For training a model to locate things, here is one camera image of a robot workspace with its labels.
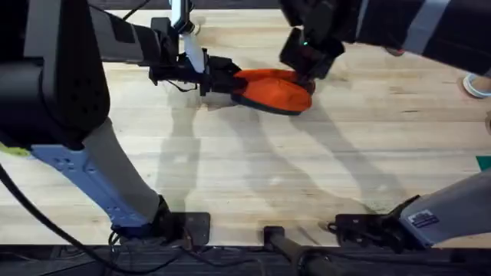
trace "black cable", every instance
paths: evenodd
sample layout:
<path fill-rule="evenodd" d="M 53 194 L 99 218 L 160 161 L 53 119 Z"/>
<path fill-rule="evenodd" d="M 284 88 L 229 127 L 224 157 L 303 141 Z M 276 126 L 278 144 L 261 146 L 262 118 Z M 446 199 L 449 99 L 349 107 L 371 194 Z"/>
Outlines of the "black cable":
<path fill-rule="evenodd" d="M 199 254 L 197 254 L 195 252 L 187 251 L 184 248 L 180 248 L 180 250 L 181 250 L 181 252 L 185 253 L 186 255 L 190 256 L 191 258 L 193 258 L 197 261 L 201 261 L 202 263 L 205 263 L 207 265 L 211 265 L 215 268 L 228 268 L 228 267 L 233 267 L 233 266 L 237 266 L 237 265 L 243 265 L 243 264 L 247 264 L 247 263 L 251 263 L 251 262 L 256 262 L 256 263 L 259 263 L 259 267 L 261 269 L 261 276 L 267 275 L 264 264 L 262 263 L 261 260 L 259 260 L 257 258 L 245 258 L 242 260 L 231 261 L 231 262 L 227 262 L 227 263 L 215 263 L 215 262 L 212 262 L 212 261 L 205 259 L 204 257 L 200 256 Z"/>
<path fill-rule="evenodd" d="M 126 21 L 131 15 L 133 15 L 133 13 L 135 13 L 139 9 L 143 8 L 150 1 L 152 1 L 152 0 L 143 0 L 138 6 L 136 6 L 134 9 L 132 9 L 130 12 L 128 12 L 125 16 L 123 16 L 123 20 Z"/>
<path fill-rule="evenodd" d="M 310 252 L 323 252 L 327 256 L 334 256 L 337 258 L 344 258 L 352 261 L 366 261 L 371 263 L 384 263 L 389 265 L 416 265 L 416 266 L 425 266 L 432 268 L 491 268 L 490 263 L 475 263 L 475 264 L 455 264 L 448 262 L 440 262 L 440 261 L 415 261 L 415 260 L 387 260 L 385 258 L 373 258 L 373 257 L 360 257 L 353 256 L 344 253 L 334 252 L 328 249 L 312 249 L 307 250 L 303 254 L 309 254 Z"/>
<path fill-rule="evenodd" d="M 30 201 L 28 198 L 25 197 L 25 195 L 21 192 L 21 190 L 18 189 L 18 187 L 15 185 L 15 183 L 12 181 L 10 176 L 7 174 L 3 166 L 0 164 L 0 180 L 3 182 L 7 190 L 17 199 L 17 201 L 31 214 L 33 215 L 40 223 L 48 227 L 50 230 L 52 230 L 56 235 L 60 236 L 63 238 L 65 241 L 69 242 L 72 244 L 74 247 L 80 249 L 83 251 L 87 256 L 93 258 L 95 261 L 100 262 L 102 265 L 105 267 L 112 269 L 116 272 L 120 272 L 123 274 L 131 274 L 131 275 L 145 275 L 149 274 L 155 271 L 160 270 L 161 268 L 165 268 L 167 265 L 171 264 L 175 260 L 179 258 L 179 254 L 176 254 L 173 258 L 170 260 L 166 261 L 165 263 L 144 271 L 131 271 L 127 269 L 123 269 L 118 267 L 115 264 L 110 263 L 109 261 L 103 259 L 100 257 L 98 254 L 96 254 L 92 249 L 87 247 L 86 245 L 83 245 L 81 242 L 79 242 L 76 238 L 72 237 L 69 235 L 67 232 L 65 232 L 63 229 L 59 228 L 56 224 L 54 224 L 49 218 L 47 218 L 43 213 L 41 213 Z"/>
<path fill-rule="evenodd" d="M 168 82 L 169 84 L 172 84 L 175 88 L 177 88 L 177 90 L 181 91 L 181 92 L 189 92 L 189 91 L 192 91 L 192 90 L 196 90 L 198 89 L 198 84 L 194 84 L 194 87 L 193 88 L 190 88 L 190 89 L 184 89 L 184 88 L 181 88 L 179 85 L 173 83 L 172 81 L 170 80 L 165 80 L 166 82 Z"/>

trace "wood grain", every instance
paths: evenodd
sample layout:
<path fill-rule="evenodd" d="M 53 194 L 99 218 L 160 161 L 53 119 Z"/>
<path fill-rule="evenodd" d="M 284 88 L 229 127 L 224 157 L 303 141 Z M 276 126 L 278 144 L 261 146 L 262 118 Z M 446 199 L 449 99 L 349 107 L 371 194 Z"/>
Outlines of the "wood grain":
<path fill-rule="evenodd" d="M 141 11 L 148 25 L 166 11 Z M 199 41 L 243 68 L 281 67 L 289 33 L 280 11 L 195 11 Z M 289 118 L 233 106 L 224 95 L 154 87 L 145 68 L 105 64 L 117 137 L 147 183 L 172 210 L 212 214 L 212 245 L 258 245 L 264 225 L 283 225 L 302 244 L 335 245 L 319 222 L 338 213 L 387 212 L 416 194 L 479 172 L 491 154 L 489 100 L 459 92 L 450 67 L 411 54 L 347 45 L 315 104 Z M 103 244 L 106 215 L 63 176 L 32 159 L 0 154 L 26 195 L 76 238 Z M 64 241 L 0 186 L 0 242 Z M 491 247 L 491 237 L 440 246 Z"/>

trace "orange plush toy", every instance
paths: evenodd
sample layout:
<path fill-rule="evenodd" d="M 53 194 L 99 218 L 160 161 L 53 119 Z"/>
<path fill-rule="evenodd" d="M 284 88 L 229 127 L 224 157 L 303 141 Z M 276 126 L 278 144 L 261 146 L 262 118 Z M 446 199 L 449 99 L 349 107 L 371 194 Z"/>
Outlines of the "orange plush toy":
<path fill-rule="evenodd" d="M 244 70 L 234 77 L 249 82 L 247 87 L 233 92 L 232 99 L 238 104 L 288 116 L 299 115 L 312 105 L 315 82 L 301 86 L 296 83 L 298 77 L 293 71 Z"/>

